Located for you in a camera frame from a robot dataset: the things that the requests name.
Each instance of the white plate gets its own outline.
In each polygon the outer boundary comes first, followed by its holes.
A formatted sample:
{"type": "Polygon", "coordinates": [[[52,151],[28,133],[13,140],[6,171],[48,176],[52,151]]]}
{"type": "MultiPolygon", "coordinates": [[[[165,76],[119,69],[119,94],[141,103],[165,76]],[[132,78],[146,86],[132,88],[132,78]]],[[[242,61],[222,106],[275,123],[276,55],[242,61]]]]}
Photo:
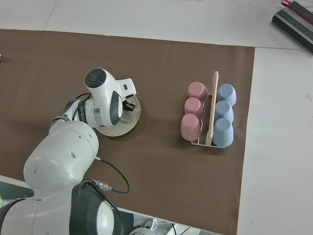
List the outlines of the white plate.
{"type": "Polygon", "coordinates": [[[97,127],[96,129],[105,136],[122,136],[132,130],[140,117],[140,103],[136,96],[127,99],[128,102],[135,103],[133,111],[128,111],[129,121],[124,122],[120,120],[115,126],[97,127]]]}

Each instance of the cable connector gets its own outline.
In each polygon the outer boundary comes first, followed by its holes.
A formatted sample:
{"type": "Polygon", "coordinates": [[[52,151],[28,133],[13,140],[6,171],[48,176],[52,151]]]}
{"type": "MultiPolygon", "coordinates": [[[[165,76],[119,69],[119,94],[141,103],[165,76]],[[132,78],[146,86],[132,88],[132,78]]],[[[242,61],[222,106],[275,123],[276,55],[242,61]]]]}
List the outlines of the cable connector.
{"type": "Polygon", "coordinates": [[[93,180],[93,182],[100,190],[103,190],[103,191],[111,191],[112,190],[112,187],[109,186],[109,184],[106,182],[103,182],[101,180],[93,180]]]}

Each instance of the blue cup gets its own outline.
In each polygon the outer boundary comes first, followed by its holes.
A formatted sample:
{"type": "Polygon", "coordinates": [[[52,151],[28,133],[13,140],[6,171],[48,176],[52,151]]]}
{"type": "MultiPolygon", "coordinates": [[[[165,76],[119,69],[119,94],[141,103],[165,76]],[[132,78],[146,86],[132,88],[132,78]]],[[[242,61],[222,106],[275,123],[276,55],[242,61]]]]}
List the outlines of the blue cup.
{"type": "Polygon", "coordinates": [[[216,102],[219,102],[220,100],[227,101],[231,107],[234,106],[234,104],[237,101],[236,91],[230,84],[223,84],[221,85],[216,94],[216,102]]]}
{"type": "Polygon", "coordinates": [[[220,118],[226,118],[232,123],[234,121],[234,111],[230,103],[225,100],[221,100],[215,105],[214,122],[220,118]]]}
{"type": "Polygon", "coordinates": [[[213,126],[213,143],[218,147],[227,147],[233,143],[234,129],[228,119],[220,118],[213,126]]]}

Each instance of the pink cup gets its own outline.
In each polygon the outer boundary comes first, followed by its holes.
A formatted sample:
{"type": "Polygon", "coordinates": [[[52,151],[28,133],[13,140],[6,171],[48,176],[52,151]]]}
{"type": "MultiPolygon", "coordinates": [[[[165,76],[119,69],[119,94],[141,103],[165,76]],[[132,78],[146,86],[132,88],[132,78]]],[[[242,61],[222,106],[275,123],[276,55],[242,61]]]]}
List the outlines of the pink cup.
{"type": "Polygon", "coordinates": [[[201,102],[205,102],[209,96],[209,92],[201,82],[193,82],[188,87],[188,95],[189,97],[197,98],[201,102]]]}
{"type": "Polygon", "coordinates": [[[185,114],[194,114],[197,116],[198,120],[202,120],[205,112],[200,100],[194,97],[187,99],[185,102],[185,114]]]}
{"type": "Polygon", "coordinates": [[[195,141],[200,137],[201,126],[194,114],[186,114],[180,124],[181,136],[187,141],[195,141]]]}

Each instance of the black cable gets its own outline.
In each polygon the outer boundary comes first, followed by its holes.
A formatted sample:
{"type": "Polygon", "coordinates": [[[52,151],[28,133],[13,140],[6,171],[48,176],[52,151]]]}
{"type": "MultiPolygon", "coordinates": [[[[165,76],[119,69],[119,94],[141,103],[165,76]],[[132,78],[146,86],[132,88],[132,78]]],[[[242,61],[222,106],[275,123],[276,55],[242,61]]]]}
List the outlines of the black cable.
{"type": "Polygon", "coordinates": [[[126,184],[127,184],[127,191],[120,191],[120,190],[116,190],[116,189],[114,189],[114,188],[112,188],[111,191],[113,191],[113,192],[118,192],[118,193],[129,193],[129,191],[131,190],[131,186],[129,185],[128,180],[127,180],[126,177],[123,175],[123,173],[122,173],[119,169],[117,169],[116,166],[114,166],[113,164],[111,164],[111,163],[109,163],[109,162],[107,162],[107,161],[105,161],[105,160],[102,160],[102,159],[100,159],[100,161],[102,161],[103,163],[106,163],[106,164],[108,164],[109,166],[113,167],[113,168],[120,174],[120,176],[123,177],[123,179],[125,180],[125,182],[126,182],[126,184]]]}
{"type": "MultiPolygon", "coordinates": [[[[83,93],[83,94],[80,94],[79,96],[77,96],[76,99],[78,99],[79,97],[81,97],[81,96],[83,96],[83,95],[88,95],[87,98],[84,99],[84,102],[85,102],[86,100],[88,100],[88,99],[91,97],[91,93],[83,93]]],[[[76,108],[76,110],[75,110],[75,112],[74,112],[74,114],[73,114],[72,121],[75,120],[75,115],[76,115],[77,112],[78,112],[78,107],[76,108]]]]}
{"type": "Polygon", "coordinates": [[[105,200],[107,201],[110,206],[115,210],[115,213],[117,215],[117,218],[119,220],[119,225],[120,225],[120,229],[121,229],[121,235],[124,235],[124,223],[123,223],[123,220],[122,220],[122,216],[118,210],[118,208],[116,207],[116,205],[114,205],[114,203],[106,197],[106,195],[97,187],[97,185],[91,181],[91,182],[88,182],[90,186],[92,186],[96,192],[105,200]]]}
{"type": "Polygon", "coordinates": [[[174,227],[174,224],[173,224],[173,223],[172,223],[172,227],[173,227],[173,229],[174,229],[175,235],[177,235],[177,233],[176,233],[176,229],[175,229],[175,227],[174,227]]]}
{"type": "MultiPolygon", "coordinates": [[[[188,229],[190,229],[190,227],[188,228],[188,229]]],[[[182,232],[180,235],[183,235],[188,229],[186,229],[184,232],[182,232]]]]}

